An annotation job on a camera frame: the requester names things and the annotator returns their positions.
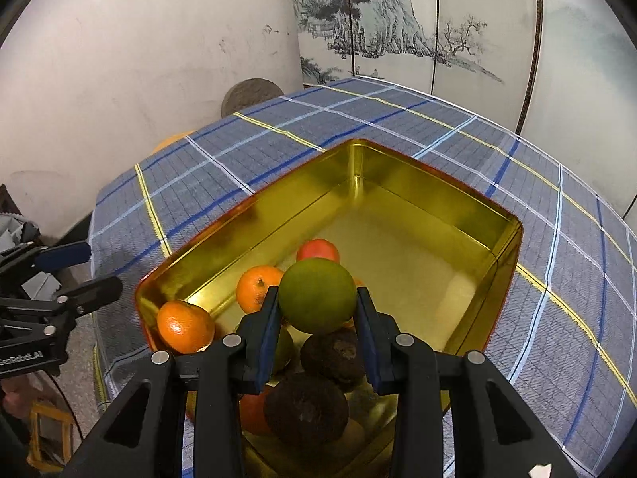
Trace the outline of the red tomato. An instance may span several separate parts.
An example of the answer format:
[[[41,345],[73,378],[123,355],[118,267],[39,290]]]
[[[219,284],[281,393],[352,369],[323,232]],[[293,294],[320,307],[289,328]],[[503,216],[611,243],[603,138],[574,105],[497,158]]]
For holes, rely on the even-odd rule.
[[[296,254],[297,261],[309,258],[323,258],[339,263],[340,252],[338,248],[327,239],[310,239],[299,247]]]
[[[273,390],[273,386],[266,385],[259,395],[245,394],[240,399],[241,423],[245,432],[256,436],[272,435],[272,431],[264,416],[264,403]]]

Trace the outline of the dark purple passion fruit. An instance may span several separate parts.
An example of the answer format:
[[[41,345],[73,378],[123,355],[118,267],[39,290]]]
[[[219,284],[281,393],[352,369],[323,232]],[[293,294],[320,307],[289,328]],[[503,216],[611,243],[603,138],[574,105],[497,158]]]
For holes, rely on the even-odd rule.
[[[358,336],[350,328],[310,335],[302,344],[300,362],[306,373],[332,381],[343,393],[352,392],[365,378]]]

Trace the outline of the green lime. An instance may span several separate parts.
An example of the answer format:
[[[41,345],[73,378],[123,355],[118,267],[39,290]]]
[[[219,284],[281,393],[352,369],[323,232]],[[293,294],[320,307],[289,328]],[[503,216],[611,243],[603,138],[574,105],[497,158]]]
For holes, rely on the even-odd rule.
[[[347,294],[353,277],[339,263],[323,258],[295,262],[283,275],[277,302],[285,319],[310,335],[326,335],[348,319]]]

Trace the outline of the small orange tangerine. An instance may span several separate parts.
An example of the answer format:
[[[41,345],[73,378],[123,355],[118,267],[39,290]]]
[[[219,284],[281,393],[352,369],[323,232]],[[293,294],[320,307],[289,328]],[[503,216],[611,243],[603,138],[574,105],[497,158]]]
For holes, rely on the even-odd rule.
[[[347,294],[347,314],[348,319],[344,322],[343,327],[354,328],[354,315],[356,309],[356,303],[358,303],[358,287],[363,286],[364,283],[358,278],[353,279],[352,290]]]

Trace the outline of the blue plaid tablecloth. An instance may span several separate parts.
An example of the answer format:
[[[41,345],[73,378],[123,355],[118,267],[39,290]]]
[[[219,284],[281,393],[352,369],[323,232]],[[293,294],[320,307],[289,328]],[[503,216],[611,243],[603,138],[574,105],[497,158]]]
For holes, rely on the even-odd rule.
[[[574,471],[609,472],[636,424],[636,236],[528,141],[389,82],[348,79],[231,114],[100,191],[98,384],[114,399],[185,300],[238,327],[241,276],[334,244],[379,312],[433,350],[485,353]]]

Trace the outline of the gold metal tin box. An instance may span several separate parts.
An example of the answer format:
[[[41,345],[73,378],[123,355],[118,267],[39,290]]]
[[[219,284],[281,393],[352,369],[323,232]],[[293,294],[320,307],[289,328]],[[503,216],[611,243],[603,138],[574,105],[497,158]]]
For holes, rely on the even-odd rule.
[[[453,400],[478,458],[522,239],[498,203],[364,139],[259,190],[136,289],[152,472],[188,413],[198,477],[438,477]]]

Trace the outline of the orange stool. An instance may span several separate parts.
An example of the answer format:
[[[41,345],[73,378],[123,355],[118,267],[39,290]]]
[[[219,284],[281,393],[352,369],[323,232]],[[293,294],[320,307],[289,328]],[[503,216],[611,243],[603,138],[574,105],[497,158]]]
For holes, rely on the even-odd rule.
[[[174,134],[170,137],[163,139],[161,143],[158,143],[156,147],[154,147],[154,149],[152,150],[152,154],[156,154],[160,152],[161,150],[167,147],[170,147],[171,145],[174,145],[174,143],[177,143],[179,140],[189,135],[190,135],[190,132],[185,132],[185,133]]]

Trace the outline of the painted folding screen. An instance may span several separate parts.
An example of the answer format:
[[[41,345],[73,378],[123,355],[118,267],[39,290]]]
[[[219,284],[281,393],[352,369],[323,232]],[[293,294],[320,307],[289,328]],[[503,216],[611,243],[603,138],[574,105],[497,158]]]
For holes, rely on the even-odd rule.
[[[636,217],[636,47],[605,0],[293,0],[305,81],[397,82],[505,126]]]

